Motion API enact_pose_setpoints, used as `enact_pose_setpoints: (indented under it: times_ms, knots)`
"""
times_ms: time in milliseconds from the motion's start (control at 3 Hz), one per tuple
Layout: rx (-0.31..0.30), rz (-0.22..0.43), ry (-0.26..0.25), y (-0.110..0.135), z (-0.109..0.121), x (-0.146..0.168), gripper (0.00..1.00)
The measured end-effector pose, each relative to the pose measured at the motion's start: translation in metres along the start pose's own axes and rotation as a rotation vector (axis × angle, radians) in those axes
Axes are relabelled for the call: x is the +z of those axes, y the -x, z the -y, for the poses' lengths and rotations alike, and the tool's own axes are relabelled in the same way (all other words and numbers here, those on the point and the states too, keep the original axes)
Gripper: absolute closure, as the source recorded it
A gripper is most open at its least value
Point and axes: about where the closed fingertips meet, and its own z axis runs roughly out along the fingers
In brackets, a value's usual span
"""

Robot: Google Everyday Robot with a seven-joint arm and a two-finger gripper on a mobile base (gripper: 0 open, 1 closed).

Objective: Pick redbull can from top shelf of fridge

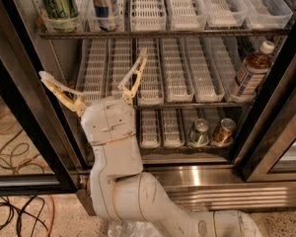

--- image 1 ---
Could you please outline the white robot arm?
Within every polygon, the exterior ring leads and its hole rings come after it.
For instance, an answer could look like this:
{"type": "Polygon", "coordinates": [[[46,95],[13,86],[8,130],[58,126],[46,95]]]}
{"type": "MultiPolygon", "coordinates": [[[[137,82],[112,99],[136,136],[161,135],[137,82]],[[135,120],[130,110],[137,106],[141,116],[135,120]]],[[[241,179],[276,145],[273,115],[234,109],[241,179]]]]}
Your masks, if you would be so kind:
{"type": "Polygon", "coordinates": [[[91,104],[45,71],[41,82],[70,111],[81,118],[95,163],[90,173],[93,209],[102,219],[150,222],[163,237],[262,237],[258,226],[239,210],[187,212],[174,204],[159,181],[143,170],[132,107],[147,63],[143,47],[118,85],[120,99],[106,97],[91,104]]]}

